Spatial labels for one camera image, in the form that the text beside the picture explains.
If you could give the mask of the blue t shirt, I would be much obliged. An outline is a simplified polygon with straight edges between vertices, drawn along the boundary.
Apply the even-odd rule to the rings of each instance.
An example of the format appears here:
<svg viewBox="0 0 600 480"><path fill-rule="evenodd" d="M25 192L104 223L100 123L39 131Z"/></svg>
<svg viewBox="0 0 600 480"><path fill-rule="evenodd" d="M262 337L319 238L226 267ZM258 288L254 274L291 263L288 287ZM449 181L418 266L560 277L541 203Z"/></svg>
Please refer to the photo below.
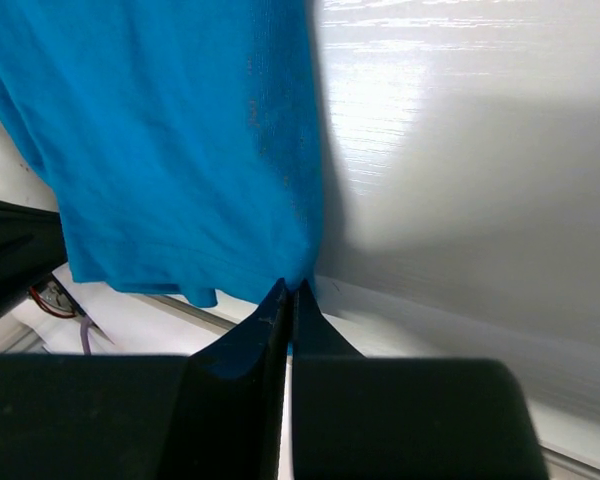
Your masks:
<svg viewBox="0 0 600 480"><path fill-rule="evenodd" d="M77 282L259 303L311 283L320 129L301 1L0 1L0 121Z"/></svg>

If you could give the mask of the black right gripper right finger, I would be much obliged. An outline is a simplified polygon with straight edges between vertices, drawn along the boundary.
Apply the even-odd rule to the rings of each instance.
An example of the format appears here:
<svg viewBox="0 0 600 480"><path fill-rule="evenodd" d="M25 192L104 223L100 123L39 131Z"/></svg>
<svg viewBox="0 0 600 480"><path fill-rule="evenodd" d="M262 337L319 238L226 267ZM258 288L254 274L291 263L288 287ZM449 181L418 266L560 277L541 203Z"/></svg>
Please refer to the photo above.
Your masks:
<svg viewBox="0 0 600 480"><path fill-rule="evenodd" d="M490 359L369 358L293 296L298 479L544 479L522 389Z"/></svg>

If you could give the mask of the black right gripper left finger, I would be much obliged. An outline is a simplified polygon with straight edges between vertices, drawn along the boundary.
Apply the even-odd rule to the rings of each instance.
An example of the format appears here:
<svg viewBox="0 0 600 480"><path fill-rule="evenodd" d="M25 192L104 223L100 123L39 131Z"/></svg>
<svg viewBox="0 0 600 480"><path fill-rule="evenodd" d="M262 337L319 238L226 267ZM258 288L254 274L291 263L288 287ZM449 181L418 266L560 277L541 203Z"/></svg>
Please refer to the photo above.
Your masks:
<svg viewBox="0 0 600 480"><path fill-rule="evenodd" d="M0 355L0 479L273 479L289 293L191 356Z"/></svg>

